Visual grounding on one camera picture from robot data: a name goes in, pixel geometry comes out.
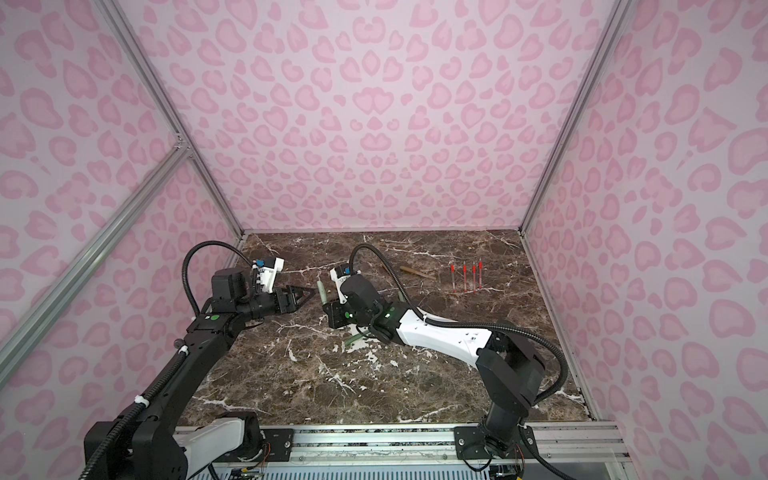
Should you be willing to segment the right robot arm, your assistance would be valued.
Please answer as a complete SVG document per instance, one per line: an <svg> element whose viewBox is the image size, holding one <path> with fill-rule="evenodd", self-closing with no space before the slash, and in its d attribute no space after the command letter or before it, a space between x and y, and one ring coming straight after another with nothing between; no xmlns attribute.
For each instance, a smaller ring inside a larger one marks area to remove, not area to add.
<svg viewBox="0 0 768 480"><path fill-rule="evenodd" d="M471 327L430 315L403 300L388 300L360 273L330 271L337 298L321 295L329 326L353 325L382 344L424 348L460 360L477 370L491 400L478 425L477 440L457 454L469 460L519 454L518 426L537 403L545 366L532 339L511 327Z"/></svg>

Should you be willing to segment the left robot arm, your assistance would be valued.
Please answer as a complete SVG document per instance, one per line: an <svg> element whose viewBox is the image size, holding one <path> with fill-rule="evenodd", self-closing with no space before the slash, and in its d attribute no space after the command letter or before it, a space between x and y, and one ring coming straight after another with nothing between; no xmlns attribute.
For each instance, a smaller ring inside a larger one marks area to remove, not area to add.
<svg viewBox="0 0 768 480"><path fill-rule="evenodd" d="M202 381L248 322L292 314L317 291L293 285L266 291L238 268L217 271L211 284L211 297L168 364L115 419L87 432L81 478L189 479L222 456L264 458L266 441L254 412L226 414L184 437L176 428Z"/></svg>

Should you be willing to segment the green pen front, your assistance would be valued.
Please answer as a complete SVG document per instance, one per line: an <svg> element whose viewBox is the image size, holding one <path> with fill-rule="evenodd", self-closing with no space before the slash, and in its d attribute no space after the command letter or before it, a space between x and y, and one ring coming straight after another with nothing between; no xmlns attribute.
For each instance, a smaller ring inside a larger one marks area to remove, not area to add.
<svg viewBox="0 0 768 480"><path fill-rule="evenodd" d="M353 335L353 336L351 336L351 337L349 337L349 338L345 339L345 340L344 340L344 345L345 345L346 347L350 347L350 346L352 346L352 345L353 345L355 342L357 342L358 340L361 340L361 339L364 339L364 338L365 338L365 336L364 336L364 335L362 335L362 334L355 334L355 335Z"/></svg>

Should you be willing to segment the green pen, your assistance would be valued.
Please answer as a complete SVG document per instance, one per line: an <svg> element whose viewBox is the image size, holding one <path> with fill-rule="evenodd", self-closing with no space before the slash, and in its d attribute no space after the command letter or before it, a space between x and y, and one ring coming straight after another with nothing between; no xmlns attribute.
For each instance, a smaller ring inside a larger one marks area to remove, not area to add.
<svg viewBox="0 0 768 480"><path fill-rule="evenodd" d="M365 336L364 336L364 335L362 335L362 334L355 334L355 335L353 335L353 336L351 336L351 337L349 337L349 338L345 339L345 340L344 340L344 345L345 345L346 347L350 347L350 346L352 346L352 345L353 345L355 342L357 342L358 340L361 340L361 339L364 339L364 338L365 338Z"/></svg>
<svg viewBox="0 0 768 480"><path fill-rule="evenodd" d="M321 280L317 281L317 288L318 288L321 304L326 305L328 303L328 297L327 297L325 286Z"/></svg>

